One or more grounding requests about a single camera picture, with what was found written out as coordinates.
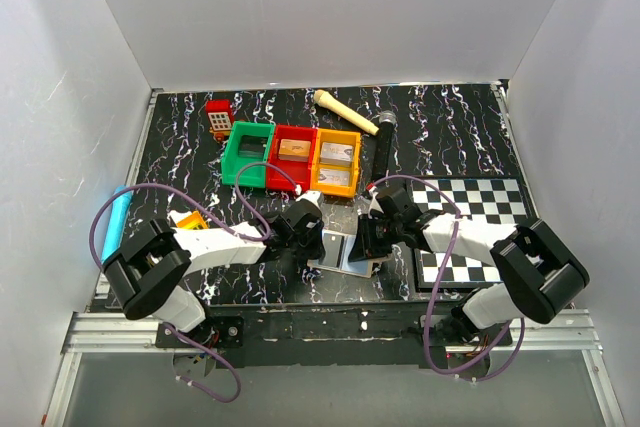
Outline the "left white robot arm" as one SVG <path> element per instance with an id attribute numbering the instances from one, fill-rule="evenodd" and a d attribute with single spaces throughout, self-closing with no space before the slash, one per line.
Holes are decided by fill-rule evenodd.
<path id="1" fill-rule="evenodd" d="M 153 220 L 128 239 L 103 264 L 114 294 L 129 320 L 148 316 L 188 333 L 203 323 L 205 309 L 195 294 L 183 289 L 183 277 L 197 271 L 231 265 L 256 265 L 286 253 L 304 260 L 324 255 L 323 194 L 308 191 L 284 211 L 266 216 L 271 236 L 257 220 L 234 227 L 189 230 Z"/>

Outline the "white diamond card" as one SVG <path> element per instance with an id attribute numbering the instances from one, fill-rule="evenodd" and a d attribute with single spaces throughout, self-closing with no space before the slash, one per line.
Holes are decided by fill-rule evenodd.
<path id="1" fill-rule="evenodd" d="M 317 182 L 320 184 L 346 187 L 351 182 L 351 173 L 348 170 L 322 167 L 318 170 Z"/>

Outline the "black VIP card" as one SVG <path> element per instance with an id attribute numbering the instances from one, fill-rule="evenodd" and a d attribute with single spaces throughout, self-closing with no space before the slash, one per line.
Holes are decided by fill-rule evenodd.
<path id="1" fill-rule="evenodd" d="M 323 234 L 324 257 L 320 264 L 330 268 L 339 269 L 342 263 L 346 236 L 341 233 L 325 232 Z"/>

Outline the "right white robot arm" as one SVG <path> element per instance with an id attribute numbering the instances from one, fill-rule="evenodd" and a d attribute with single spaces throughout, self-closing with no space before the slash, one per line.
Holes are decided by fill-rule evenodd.
<path id="1" fill-rule="evenodd" d="M 382 259 L 400 243 L 478 260 L 498 272 L 498 284 L 475 289 L 431 327 L 439 340 L 467 342 L 516 318 L 548 324 L 590 282 L 582 263 L 540 219 L 488 224 L 422 210 L 403 187 L 377 189 L 358 218 L 349 259 Z"/>

